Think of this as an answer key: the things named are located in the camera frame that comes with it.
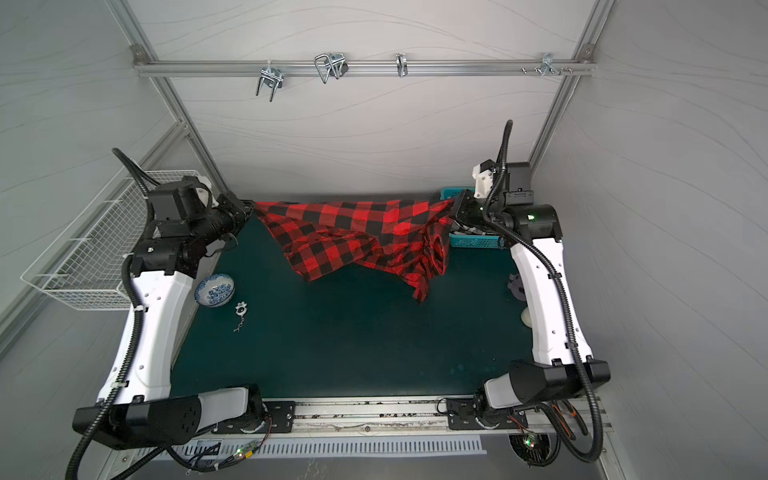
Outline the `red black plaid shirt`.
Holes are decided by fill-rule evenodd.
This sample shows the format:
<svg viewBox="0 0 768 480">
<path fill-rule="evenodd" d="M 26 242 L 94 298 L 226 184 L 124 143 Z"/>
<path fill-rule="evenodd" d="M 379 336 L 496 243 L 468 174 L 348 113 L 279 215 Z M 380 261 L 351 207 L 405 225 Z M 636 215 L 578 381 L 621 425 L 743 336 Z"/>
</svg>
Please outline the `red black plaid shirt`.
<svg viewBox="0 0 768 480">
<path fill-rule="evenodd" d="M 448 267 L 452 207 L 451 200 L 256 202 L 254 215 L 303 280 L 356 264 L 399 277 L 422 302 Z"/>
</svg>

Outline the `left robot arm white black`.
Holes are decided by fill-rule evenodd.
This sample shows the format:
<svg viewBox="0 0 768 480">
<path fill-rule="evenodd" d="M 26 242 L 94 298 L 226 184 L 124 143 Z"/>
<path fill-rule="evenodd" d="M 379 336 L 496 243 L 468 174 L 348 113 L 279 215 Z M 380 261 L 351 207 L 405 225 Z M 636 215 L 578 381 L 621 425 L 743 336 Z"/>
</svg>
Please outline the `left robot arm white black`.
<svg viewBox="0 0 768 480">
<path fill-rule="evenodd" d="M 148 449 L 120 473 L 126 479 L 161 453 L 172 454 L 175 447 L 218 426 L 269 424 L 255 385 L 184 397 L 170 394 L 172 350 L 199 264 L 210 245 L 240 233 L 252 203 L 231 191 L 213 195 L 195 176 L 161 183 L 120 149 L 112 152 L 139 188 L 146 220 L 121 265 L 129 311 L 114 364 L 96 403 L 77 409 L 73 417 L 80 440 L 65 471 L 68 479 L 77 478 L 94 442 L 113 450 Z"/>
</svg>

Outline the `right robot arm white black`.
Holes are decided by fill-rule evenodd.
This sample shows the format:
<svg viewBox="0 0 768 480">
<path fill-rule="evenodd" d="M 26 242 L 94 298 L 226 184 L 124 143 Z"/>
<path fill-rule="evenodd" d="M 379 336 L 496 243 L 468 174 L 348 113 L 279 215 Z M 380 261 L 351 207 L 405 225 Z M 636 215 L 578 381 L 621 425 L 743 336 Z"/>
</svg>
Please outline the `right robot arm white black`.
<svg viewBox="0 0 768 480">
<path fill-rule="evenodd" d="M 496 235 L 509 250 L 525 296 L 532 357 L 485 381 L 470 406 L 446 413 L 472 416 L 486 430 L 511 422 L 520 431 L 517 454 L 531 467 L 551 465 L 562 449 L 595 463 L 604 445 L 596 390 L 610 380 L 610 369 L 594 357 L 574 312 L 558 215 L 534 203 L 529 165 L 508 160 L 513 126 L 506 122 L 497 157 L 473 168 L 475 185 L 456 196 L 450 216 L 463 230 Z"/>
</svg>

